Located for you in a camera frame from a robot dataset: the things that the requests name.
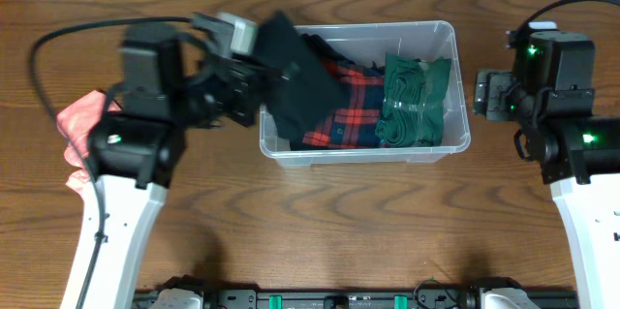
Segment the black cloth with tape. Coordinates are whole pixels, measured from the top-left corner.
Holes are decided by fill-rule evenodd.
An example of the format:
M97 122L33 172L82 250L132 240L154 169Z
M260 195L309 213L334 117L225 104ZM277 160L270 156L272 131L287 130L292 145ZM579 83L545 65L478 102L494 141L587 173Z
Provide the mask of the black cloth with tape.
M345 90L281 11L258 30L251 57L273 71L263 103L282 139L298 140L346 105Z

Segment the dark green taped cloth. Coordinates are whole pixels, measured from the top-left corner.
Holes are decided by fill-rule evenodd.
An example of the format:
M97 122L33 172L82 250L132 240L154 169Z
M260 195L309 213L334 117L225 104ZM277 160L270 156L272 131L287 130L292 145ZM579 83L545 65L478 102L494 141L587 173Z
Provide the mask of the dark green taped cloth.
M376 135L385 147L440 146L451 61L386 56L384 101Z

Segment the red plaid dark shirt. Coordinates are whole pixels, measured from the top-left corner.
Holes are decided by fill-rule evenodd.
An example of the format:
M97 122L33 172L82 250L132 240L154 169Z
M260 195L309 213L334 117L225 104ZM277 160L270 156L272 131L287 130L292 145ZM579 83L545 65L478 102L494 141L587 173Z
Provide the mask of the red plaid dark shirt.
M344 90L345 106L335 109L301 139L292 140L291 150L378 148L376 127L385 98L385 69L358 65L318 35L304 34L302 38Z

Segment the pink shirt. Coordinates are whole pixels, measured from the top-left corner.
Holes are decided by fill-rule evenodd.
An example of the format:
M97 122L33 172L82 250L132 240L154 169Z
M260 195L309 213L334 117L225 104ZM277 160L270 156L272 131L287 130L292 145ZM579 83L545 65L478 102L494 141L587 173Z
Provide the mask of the pink shirt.
M93 90L64 108L57 115L57 127L64 130L69 138L75 143L80 154L68 145L64 152L65 161L77 167L77 171L71 173L66 185L83 198L83 190L89 184L89 174L82 163L82 158L88 154L86 140L88 133L100 120L106 95L103 92Z

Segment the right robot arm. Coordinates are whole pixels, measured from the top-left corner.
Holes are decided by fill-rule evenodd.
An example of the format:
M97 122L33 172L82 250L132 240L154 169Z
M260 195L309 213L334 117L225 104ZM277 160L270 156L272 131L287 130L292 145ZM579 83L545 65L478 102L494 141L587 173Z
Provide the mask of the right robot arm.
M619 119L593 112L595 45L557 29L509 34L509 71L481 70L474 112L514 121L518 156L536 162L570 245L582 308L619 305Z

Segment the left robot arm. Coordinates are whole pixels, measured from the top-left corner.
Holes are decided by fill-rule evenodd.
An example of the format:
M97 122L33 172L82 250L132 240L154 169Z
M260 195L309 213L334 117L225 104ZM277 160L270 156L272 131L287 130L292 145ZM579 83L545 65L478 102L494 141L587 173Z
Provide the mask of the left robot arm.
M124 78L103 101L78 153L88 171L81 231L62 306L127 308L148 237L163 207L190 128L228 117L250 127L266 73L249 62L255 22L195 15L128 19Z

